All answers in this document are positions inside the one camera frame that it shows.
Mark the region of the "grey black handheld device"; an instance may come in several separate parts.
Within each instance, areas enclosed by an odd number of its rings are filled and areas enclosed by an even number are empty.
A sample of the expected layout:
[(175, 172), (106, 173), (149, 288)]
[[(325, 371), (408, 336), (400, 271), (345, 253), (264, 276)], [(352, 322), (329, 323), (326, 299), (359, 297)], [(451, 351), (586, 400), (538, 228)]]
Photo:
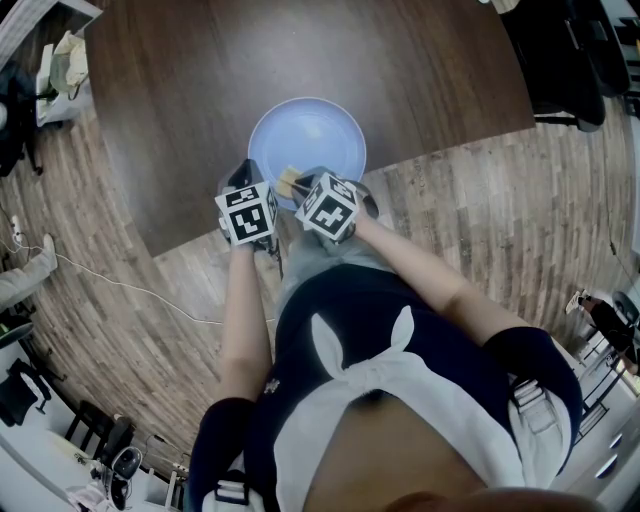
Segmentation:
[(110, 504), (119, 512), (126, 509), (132, 480), (142, 463), (142, 452), (133, 446), (122, 449), (106, 473), (105, 489)]

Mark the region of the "person's torso in navy top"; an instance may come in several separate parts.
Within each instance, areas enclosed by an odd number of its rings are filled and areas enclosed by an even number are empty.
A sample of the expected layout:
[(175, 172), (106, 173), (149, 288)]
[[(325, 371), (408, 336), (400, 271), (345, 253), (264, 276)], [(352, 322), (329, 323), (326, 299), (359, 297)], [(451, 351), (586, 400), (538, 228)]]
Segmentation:
[(479, 346), (392, 273), (343, 264), (309, 279), (275, 344), (260, 396), (224, 399), (201, 421), (192, 512), (211, 509), (226, 479), (269, 511), (301, 512), (344, 411), (368, 395), (403, 401), (490, 487), (546, 488), (572, 451), (582, 393), (545, 331), (511, 328)]

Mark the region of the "big blue plate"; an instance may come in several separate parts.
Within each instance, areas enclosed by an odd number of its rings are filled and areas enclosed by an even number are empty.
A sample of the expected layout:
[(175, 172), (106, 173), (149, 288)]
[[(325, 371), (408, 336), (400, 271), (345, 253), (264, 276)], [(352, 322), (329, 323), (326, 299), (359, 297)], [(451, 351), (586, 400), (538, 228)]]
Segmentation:
[(274, 186), (289, 168), (331, 171), (347, 187), (360, 181), (367, 161), (363, 132), (341, 106), (325, 99), (287, 100), (269, 110), (249, 140), (248, 157)]

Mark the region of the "black wooden chair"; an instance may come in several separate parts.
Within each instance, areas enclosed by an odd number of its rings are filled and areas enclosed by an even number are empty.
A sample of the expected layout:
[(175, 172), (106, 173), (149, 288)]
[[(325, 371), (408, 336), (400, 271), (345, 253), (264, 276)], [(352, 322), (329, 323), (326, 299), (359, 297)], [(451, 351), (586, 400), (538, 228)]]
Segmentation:
[(81, 400), (64, 439), (69, 442), (78, 439), (76, 431), (80, 429), (83, 437), (77, 447), (86, 454), (89, 454), (89, 448), (93, 448), (93, 457), (99, 458), (114, 424), (112, 417), (99, 407)]

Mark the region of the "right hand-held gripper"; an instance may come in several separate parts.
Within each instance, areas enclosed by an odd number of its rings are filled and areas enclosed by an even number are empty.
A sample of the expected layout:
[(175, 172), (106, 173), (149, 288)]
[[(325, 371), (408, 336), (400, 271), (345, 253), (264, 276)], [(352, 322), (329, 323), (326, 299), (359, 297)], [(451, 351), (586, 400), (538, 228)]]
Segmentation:
[(298, 206), (295, 217), (303, 227), (335, 243), (350, 236), (361, 206), (370, 217), (379, 216), (366, 186), (323, 166), (303, 172), (292, 184), (292, 196)]

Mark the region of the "tan sponge piece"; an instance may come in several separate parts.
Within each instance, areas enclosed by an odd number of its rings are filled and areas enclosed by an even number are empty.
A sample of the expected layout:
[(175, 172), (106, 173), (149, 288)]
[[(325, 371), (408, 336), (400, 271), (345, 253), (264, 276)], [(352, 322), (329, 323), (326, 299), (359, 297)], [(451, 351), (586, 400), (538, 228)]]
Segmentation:
[(291, 199), (293, 197), (293, 186), (302, 176), (302, 172), (294, 167), (287, 167), (279, 176), (275, 191), (278, 195)]

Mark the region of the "white desk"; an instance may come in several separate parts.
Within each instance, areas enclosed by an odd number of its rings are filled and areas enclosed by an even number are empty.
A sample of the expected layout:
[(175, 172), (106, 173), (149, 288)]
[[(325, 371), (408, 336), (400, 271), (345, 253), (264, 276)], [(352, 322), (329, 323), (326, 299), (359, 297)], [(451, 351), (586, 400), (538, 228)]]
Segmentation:
[(90, 470), (62, 446), (74, 417), (54, 396), (44, 413), (31, 407), (21, 426), (8, 427), (0, 421), (0, 509), (74, 512), (66, 490), (90, 482)]

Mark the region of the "white carton with beige bags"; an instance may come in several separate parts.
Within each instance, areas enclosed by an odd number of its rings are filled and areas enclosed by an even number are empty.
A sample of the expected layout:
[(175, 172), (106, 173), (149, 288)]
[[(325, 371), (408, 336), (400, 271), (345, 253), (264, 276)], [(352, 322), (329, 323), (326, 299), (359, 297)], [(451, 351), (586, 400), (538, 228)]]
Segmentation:
[(93, 104), (85, 40), (67, 31), (44, 47), (36, 75), (38, 127), (75, 118)]

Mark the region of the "black stool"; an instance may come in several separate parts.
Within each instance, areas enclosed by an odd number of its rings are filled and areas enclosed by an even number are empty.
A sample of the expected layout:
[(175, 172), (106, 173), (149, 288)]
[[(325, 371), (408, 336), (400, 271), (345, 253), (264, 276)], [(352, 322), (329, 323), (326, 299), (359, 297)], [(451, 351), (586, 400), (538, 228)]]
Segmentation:
[(33, 328), (30, 321), (0, 322), (0, 350), (25, 338)]

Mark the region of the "person's grey trousers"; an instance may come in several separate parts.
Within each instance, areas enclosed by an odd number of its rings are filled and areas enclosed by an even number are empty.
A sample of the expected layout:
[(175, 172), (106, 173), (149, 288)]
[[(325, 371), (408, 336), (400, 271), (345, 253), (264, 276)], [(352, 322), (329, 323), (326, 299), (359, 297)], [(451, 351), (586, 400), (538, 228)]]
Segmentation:
[(335, 245), (314, 231), (304, 231), (289, 246), (275, 319), (279, 320), (287, 302), (306, 281), (343, 264), (393, 273), (378, 252), (355, 236)]

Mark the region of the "person's right forearm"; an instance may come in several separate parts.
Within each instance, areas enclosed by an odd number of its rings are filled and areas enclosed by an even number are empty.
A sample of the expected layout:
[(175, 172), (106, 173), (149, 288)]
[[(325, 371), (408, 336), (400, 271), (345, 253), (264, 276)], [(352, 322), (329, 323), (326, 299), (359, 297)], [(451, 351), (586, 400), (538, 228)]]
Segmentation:
[(377, 251), (429, 307), (460, 328), (477, 345), (484, 345), (507, 329), (528, 325), (483, 295), (440, 257), (368, 215), (357, 215), (355, 235)]

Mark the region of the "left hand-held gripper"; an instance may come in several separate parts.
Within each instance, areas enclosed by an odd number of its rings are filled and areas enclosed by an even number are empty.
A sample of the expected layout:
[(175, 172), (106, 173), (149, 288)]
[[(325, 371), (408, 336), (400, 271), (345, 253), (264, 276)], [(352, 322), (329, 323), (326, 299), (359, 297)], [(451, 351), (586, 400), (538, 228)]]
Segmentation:
[(219, 193), (233, 190), (217, 196), (215, 202), (221, 214), (221, 226), (234, 246), (260, 240), (275, 231), (277, 201), (270, 185), (262, 181), (253, 159), (242, 161), (219, 181)]

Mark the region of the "person's left forearm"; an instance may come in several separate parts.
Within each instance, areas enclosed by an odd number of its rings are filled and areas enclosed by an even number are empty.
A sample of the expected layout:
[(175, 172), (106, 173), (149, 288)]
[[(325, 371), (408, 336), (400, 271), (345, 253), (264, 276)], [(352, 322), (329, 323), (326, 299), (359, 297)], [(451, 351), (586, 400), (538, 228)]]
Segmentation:
[(263, 392), (272, 367), (271, 343), (260, 294), (254, 249), (231, 250), (215, 399), (254, 402)]

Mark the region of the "black office chair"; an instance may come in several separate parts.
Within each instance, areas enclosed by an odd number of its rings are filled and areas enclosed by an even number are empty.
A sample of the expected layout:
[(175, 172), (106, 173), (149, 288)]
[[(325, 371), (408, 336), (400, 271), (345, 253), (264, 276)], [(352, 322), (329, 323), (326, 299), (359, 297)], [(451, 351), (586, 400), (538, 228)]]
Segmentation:
[(572, 0), (518, 0), (500, 15), (538, 123), (597, 131), (605, 105), (596, 72), (572, 28)]
[(35, 107), (33, 80), (10, 60), (0, 70), (0, 177), (8, 177), (24, 157), (37, 176), (43, 174), (35, 156)]
[(631, 86), (626, 61), (601, 0), (567, 0), (570, 26), (593, 64), (603, 96), (624, 95)]

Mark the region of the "metal shelf rack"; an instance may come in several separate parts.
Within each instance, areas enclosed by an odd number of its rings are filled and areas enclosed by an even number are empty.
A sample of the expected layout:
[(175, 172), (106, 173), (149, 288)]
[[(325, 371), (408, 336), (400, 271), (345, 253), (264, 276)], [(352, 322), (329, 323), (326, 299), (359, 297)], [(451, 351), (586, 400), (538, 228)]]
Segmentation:
[(586, 349), (580, 363), (583, 403), (576, 443), (580, 443), (607, 415), (609, 408), (604, 401), (627, 374), (619, 354), (604, 338)]

